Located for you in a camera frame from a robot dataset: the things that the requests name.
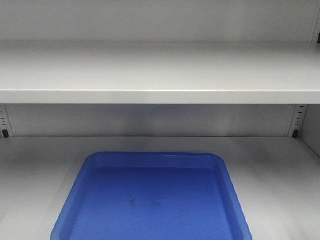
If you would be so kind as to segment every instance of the stain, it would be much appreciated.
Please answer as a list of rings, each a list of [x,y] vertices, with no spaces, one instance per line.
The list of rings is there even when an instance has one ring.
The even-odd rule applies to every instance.
[[[129,204],[132,209],[136,209],[139,204],[139,201],[134,198],[129,201]]]
[[[151,203],[152,207],[161,207],[162,206],[162,204],[160,202],[156,201],[156,200],[152,200],[151,199],[150,203]]]

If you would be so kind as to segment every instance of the shelf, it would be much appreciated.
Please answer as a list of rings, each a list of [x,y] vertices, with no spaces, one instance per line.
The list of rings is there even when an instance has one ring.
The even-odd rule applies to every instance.
[[[244,137],[1,139],[0,239],[48,240],[83,161],[101,151],[217,154],[254,240],[319,239],[319,158],[299,139]]]
[[[0,103],[320,104],[319,44],[0,42]]]

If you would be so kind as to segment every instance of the blue tray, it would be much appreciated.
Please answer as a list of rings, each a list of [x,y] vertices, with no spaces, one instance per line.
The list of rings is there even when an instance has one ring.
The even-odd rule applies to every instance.
[[[98,152],[51,240],[251,240],[224,161],[206,153]]]

